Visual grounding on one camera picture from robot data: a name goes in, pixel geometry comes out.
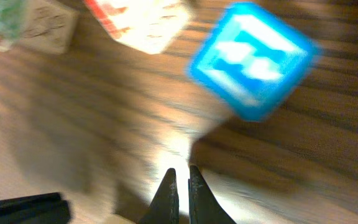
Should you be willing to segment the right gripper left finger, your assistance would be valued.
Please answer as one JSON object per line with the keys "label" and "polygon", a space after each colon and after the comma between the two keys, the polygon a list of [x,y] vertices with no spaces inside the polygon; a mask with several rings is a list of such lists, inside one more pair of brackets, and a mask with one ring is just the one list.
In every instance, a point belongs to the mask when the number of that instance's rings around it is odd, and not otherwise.
{"label": "right gripper left finger", "polygon": [[174,168],[169,168],[145,215],[138,224],[178,224],[179,197],[177,191],[177,177]]}

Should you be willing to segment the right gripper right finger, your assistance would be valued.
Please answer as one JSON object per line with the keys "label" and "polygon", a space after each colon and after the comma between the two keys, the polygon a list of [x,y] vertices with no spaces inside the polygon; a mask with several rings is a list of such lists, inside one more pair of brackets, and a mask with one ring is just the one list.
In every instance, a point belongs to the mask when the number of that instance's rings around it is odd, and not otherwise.
{"label": "right gripper right finger", "polygon": [[220,206],[199,168],[194,165],[190,166],[188,197],[191,224],[236,224]]}

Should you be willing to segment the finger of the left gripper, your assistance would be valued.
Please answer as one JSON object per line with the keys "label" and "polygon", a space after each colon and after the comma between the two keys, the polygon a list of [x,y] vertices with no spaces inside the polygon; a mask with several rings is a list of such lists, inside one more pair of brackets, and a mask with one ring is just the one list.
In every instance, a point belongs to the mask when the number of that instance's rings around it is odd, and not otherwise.
{"label": "finger of the left gripper", "polygon": [[58,192],[0,200],[0,224],[67,224],[70,203]]}

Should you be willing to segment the blue 2 block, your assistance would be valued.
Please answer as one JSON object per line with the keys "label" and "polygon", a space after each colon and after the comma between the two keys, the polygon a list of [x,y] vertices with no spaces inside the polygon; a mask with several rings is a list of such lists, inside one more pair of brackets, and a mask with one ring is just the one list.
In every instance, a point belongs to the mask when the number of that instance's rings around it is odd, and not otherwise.
{"label": "blue 2 block", "polygon": [[135,224],[133,221],[130,221],[120,215],[112,214],[105,219],[103,224]]}

